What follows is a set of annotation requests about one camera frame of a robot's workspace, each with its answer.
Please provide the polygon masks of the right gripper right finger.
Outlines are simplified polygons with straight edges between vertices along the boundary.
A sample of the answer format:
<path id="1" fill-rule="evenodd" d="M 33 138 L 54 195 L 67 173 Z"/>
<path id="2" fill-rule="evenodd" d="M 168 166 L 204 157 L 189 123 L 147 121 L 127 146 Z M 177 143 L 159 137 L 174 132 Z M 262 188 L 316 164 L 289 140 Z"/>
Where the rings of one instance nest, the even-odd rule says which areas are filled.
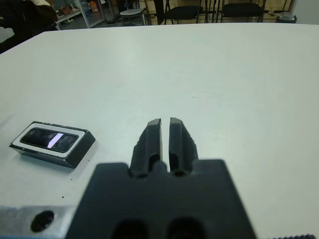
<path id="1" fill-rule="evenodd" d="M 198 160 L 197 147 L 183 121 L 178 118 L 170 118 L 168 150 L 171 174 L 190 174 L 192 162 Z"/>

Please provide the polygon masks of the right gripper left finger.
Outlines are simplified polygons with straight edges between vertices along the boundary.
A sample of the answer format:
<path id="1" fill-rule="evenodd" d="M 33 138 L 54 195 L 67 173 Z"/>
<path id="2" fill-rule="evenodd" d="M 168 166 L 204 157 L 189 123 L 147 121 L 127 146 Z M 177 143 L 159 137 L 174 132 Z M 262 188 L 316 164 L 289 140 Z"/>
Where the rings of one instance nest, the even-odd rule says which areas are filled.
<path id="1" fill-rule="evenodd" d="M 131 159 L 131 176 L 145 178 L 150 173 L 166 173 L 166 164 L 162 161 L 161 119 L 148 122 Z"/>

